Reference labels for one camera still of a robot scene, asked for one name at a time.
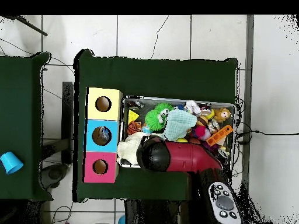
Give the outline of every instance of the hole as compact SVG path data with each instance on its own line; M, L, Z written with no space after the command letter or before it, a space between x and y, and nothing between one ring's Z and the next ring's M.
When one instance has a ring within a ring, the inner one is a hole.
M104 174L108 170L108 164L104 160L96 160L92 165L92 169L96 174Z
M105 146L111 140L111 132L107 127L96 127L92 133L92 140L95 144Z
M96 109L101 112L109 111L111 108L111 100L106 96L101 96L96 100Z

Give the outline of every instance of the yellow cube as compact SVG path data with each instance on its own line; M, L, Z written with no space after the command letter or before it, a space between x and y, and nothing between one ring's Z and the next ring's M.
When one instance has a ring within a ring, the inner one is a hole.
M123 97L121 91L89 87L86 89L86 96L88 97L87 118L89 120L119 120Z

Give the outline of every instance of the light blue cloth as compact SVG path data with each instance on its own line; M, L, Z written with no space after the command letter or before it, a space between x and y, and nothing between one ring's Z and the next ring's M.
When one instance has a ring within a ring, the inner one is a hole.
M179 109L174 109L169 112L164 136L167 140L175 142L179 138L184 138L187 135L187 130L196 125L196 116Z

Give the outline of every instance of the white cloth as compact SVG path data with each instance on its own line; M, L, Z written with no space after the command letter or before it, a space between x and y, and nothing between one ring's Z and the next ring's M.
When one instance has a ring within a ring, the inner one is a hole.
M200 115L201 110L194 100L188 100L186 102L185 108L188 109L191 114L194 114L196 116Z

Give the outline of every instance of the shape sorter box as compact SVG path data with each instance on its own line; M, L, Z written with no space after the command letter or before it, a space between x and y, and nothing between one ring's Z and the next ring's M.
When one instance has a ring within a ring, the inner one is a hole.
M98 105L98 99L107 99L109 107L102 109ZM118 175L119 165L116 162L117 144L119 142L120 106L123 94L116 89L101 89L89 87L86 89L87 111L85 112L84 158L82 166L82 181L84 183L114 183ZM106 127L109 130L110 139L104 145L98 145L93 139L93 133L98 127ZM96 173L94 164L102 160L106 164L106 170L102 174Z
M121 91L117 89L101 89L89 87L86 89L88 97L88 119L90 120L113 120L118 121L120 116L120 104L123 97ZM110 101L108 111L99 111L96 107L98 98L106 97Z

